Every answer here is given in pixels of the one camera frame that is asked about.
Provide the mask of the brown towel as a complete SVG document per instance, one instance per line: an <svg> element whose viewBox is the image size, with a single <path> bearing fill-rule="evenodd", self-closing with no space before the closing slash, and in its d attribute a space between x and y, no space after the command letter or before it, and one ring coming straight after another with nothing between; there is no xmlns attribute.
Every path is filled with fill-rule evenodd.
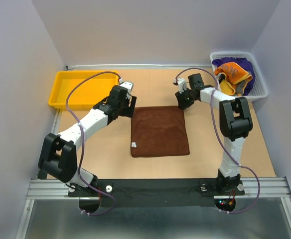
<svg viewBox="0 0 291 239"><path fill-rule="evenodd" d="M133 158L189 154L183 110L177 106L135 108L131 119Z"/></svg>

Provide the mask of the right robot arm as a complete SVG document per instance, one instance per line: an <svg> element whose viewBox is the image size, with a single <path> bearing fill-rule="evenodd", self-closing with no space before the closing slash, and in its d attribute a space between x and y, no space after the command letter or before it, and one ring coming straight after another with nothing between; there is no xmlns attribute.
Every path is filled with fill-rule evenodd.
<svg viewBox="0 0 291 239"><path fill-rule="evenodd" d="M249 132L253 129L249 104L245 97L232 97L203 83L200 74L176 78L175 96L178 107L185 110L195 101L208 103L211 107L213 127L221 147L223 158L218 169L215 190L227 194L240 184L241 154Z"/></svg>

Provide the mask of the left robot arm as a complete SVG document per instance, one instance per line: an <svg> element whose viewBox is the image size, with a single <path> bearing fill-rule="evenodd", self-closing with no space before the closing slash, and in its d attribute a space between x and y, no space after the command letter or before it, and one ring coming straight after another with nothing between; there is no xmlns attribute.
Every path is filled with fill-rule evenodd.
<svg viewBox="0 0 291 239"><path fill-rule="evenodd" d="M110 94L98 102L82 118L59 134L48 134L43 141L38 168L59 181L80 186L85 196L96 193L98 178L82 169L83 157L77 161L77 150L84 151L84 143L98 130L106 127L118 117L131 118L137 98L131 95L132 82L123 82L112 87Z"/></svg>

